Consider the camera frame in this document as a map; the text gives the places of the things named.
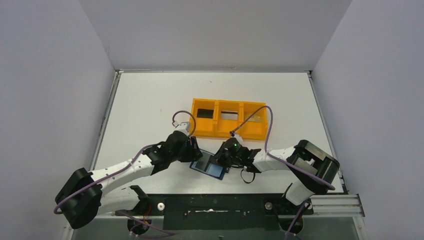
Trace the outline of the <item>blue leather card holder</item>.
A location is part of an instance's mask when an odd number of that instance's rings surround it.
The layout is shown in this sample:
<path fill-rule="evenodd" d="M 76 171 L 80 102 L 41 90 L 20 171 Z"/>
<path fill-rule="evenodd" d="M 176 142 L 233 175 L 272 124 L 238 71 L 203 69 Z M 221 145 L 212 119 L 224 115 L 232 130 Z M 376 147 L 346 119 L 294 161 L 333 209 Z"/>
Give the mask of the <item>blue leather card holder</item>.
<path fill-rule="evenodd" d="M 203 150 L 203 149 L 201 149 L 201 152 L 202 152 L 202 154 L 203 153 L 209 153 L 209 154 L 214 156 L 213 153 L 206 151 L 206 150 Z M 230 171 L 229 167 L 224 167 L 224 166 L 216 164 L 214 162 L 213 157 L 210 158 L 209 165 L 208 165 L 206 171 L 201 171 L 201 170 L 195 169 L 194 166 L 195 166 L 196 162 L 197 161 L 193 161 L 190 164 L 189 168 L 192 169 L 192 170 L 195 170 L 197 172 L 200 172 L 202 174 L 205 174 L 207 176 L 210 176 L 212 178 L 218 179 L 218 180 L 222 180 L 224 178 L 225 174 L 229 173 L 229 171 Z"/>

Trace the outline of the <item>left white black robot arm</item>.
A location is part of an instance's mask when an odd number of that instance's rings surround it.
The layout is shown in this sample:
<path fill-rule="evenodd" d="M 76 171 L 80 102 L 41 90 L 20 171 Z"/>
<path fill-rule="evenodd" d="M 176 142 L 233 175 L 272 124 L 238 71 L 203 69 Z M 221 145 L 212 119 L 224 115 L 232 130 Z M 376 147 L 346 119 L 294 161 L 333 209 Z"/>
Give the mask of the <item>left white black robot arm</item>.
<path fill-rule="evenodd" d="M 202 155 L 196 137 L 175 130 L 165 141 L 144 146 L 129 160 L 93 171 L 75 170 L 55 197 L 53 212 L 64 215 L 73 229 L 103 213 L 143 213 L 148 207 L 146 194 L 138 186 L 125 184 L 166 170 L 175 161 L 194 162 Z"/>

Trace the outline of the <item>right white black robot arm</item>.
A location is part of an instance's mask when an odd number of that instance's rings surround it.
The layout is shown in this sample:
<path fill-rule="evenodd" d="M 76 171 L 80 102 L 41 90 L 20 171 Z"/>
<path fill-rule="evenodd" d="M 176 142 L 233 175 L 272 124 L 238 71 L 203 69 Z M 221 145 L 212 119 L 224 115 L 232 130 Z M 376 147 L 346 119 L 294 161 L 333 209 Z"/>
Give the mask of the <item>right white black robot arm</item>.
<path fill-rule="evenodd" d="M 249 149 L 232 137 L 222 143 L 212 158 L 223 167 L 238 167 L 253 174 L 291 171 L 297 180 L 281 199 L 282 209 L 289 214 L 295 213 L 311 196 L 334 190 L 332 182 L 340 169 L 334 157 L 305 139 L 285 149 L 267 151 Z"/>

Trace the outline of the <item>gold credit card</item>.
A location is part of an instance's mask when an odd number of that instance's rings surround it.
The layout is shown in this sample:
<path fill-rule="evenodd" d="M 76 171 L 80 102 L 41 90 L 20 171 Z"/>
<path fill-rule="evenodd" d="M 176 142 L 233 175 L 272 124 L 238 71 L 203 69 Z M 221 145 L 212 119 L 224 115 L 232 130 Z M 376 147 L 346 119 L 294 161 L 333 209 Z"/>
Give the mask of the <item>gold credit card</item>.
<path fill-rule="evenodd" d="M 254 122 L 254 123 L 266 122 L 267 114 L 262 111 L 259 111 L 259 112 L 256 112 L 255 114 L 250 114 L 249 116 L 247 116 L 246 120 L 248 122 Z"/>

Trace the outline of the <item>black VIP credit card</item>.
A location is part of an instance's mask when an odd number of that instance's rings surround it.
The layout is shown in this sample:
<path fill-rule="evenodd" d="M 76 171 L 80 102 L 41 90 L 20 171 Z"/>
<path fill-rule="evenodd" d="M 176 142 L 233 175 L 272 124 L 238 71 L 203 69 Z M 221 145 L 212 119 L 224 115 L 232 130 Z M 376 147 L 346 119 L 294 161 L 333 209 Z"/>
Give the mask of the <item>black VIP credit card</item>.
<path fill-rule="evenodd" d="M 196 117 L 197 118 L 203 118 L 203 119 L 212 119 L 214 117 L 214 110 L 213 109 L 198 108 Z"/>

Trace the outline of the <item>orange three-compartment tray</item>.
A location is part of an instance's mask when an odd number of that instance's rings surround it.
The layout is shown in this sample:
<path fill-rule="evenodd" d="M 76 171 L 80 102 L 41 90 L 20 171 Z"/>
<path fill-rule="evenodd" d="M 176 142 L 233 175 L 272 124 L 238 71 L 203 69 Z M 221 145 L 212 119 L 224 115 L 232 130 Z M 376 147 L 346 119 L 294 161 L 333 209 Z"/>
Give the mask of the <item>orange three-compartment tray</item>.
<path fill-rule="evenodd" d="M 191 114 L 196 122 L 189 120 L 196 126 L 194 136 L 204 138 L 229 138 L 230 131 L 235 130 L 244 140 L 262 141 L 268 132 L 268 117 L 266 122 L 250 122 L 246 117 L 257 112 L 267 116 L 267 110 L 262 108 L 264 102 L 232 101 L 194 98 Z M 197 118 L 198 109 L 213 109 L 213 118 Z"/>

